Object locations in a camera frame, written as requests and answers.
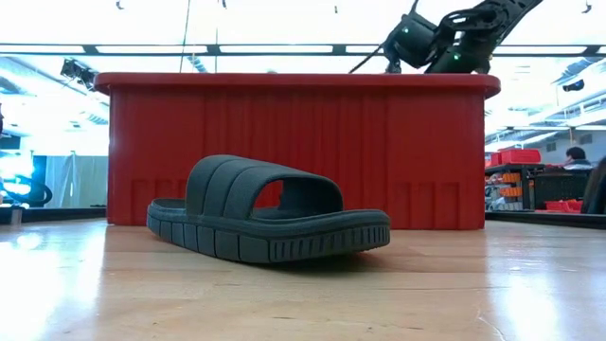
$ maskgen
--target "cable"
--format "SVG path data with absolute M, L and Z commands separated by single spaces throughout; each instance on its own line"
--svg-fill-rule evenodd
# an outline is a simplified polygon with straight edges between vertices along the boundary
M 593 8 L 593 6 L 589 3 L 589 0 L 585 0 L 585 10 L 582 11 L 582 14 L 587 14 L 591 11 L 591 9 Z
M 354 68 L 352 68 L 349 73 L 354 73 L 356 72 L 360 67 L 362 67 L 364 64 L 366 64 L 366 62 L 370 61 L 370 59 L 374 56 L 376 56 L 379 51 L 381 51 L 381 49 L 383 48 L 383 44 L 379 45 L 379 47 L 377 47 L 376 50 L 372 51 L 372 53 L 370 53 L 369 55 L 367 55 L 361 62 L 359 62 Z
M 417 12 L 417 6 L 418 5 L 419 5 L 419 0 L 415 0 L 415 2 L 413 3 L 413 6 L 410 8 L 410 13 Z
M 65 82 L 65 84 L 62 86 L 62 90 L 63 90 L 64 88 L 66 88 L 67 86 L 69 86 L 69 84 L 71 84 L 71 83 L 72 83 L 72 81 L 74 81 L 75 79 L 76 79 L 76 77 L 74 77 L 73 79 L 70 79 L 69 81 L 66 81 L 66 82 Z
M 183 48 L 181 49 L 181 62 L 179 63 L 179 73 L 183 72 L 183 59 L 186 53 L 187 30 L 189 29 L 189 9 L 191 8 L 191 0 L 187 0 L 187 16 L 186 29 L 183 33 Z

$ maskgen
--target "camera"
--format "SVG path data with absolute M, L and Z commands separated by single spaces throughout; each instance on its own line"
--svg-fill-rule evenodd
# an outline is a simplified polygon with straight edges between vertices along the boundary
M 584 80 L 580 80 L 580 81 L 575 81 L 572 84 L 564 85 L 562 87 L 562 89 L 565 92 L 569 92 L 569 91 L 580 91 L 584 87 L 585 87 L 585 81 Z

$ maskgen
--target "window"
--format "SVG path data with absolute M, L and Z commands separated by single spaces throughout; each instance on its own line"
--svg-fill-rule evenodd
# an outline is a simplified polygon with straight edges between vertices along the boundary
M 551 153 L 556 150 L 556 142 L 547 143 L 547 152 Z
M 580 145 L 592 144 L 594 143 L 594 137 L 591 134 L 583 135 L 579 139 Z

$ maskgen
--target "red plastic crate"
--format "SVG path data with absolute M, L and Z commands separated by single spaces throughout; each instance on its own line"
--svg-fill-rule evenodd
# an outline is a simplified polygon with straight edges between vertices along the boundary
M 538 164 L 541 163 L 539 150 L 505 150 L 501 151 L 501 163 L 507 164 Z
M 550 201 L 545 202 L 547 210 L 559 213 L 580 213 L 580 208 L 583 202 L 570 202 L 570 201 Z
M 484 100 L 499 86 L 486 75 L 100 74 L 108 221 L 145 224 L 154 197 L 183 197 L 198 160 L 229 153 L 328 176 L 347 208 L 383 209 L 393 228 L 483 228 Z
M 499 166 L 501 165 L 501 154 L 500 153 L 492 153 L 490 155 L 490 166 Z

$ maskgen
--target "gray slide sandal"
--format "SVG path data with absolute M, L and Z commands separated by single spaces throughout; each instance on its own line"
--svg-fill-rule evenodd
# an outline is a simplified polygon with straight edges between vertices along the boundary
M 261 191 L 282 182 L 277 207 L 254 208 Z M 165 241 L 225 260 L 273 263 L 365 251 L 389 244 L 389 217 L 343 210 L 329 178 L 233 155 L 202 159 L 186 199 L 155 199 L 148 227 Z

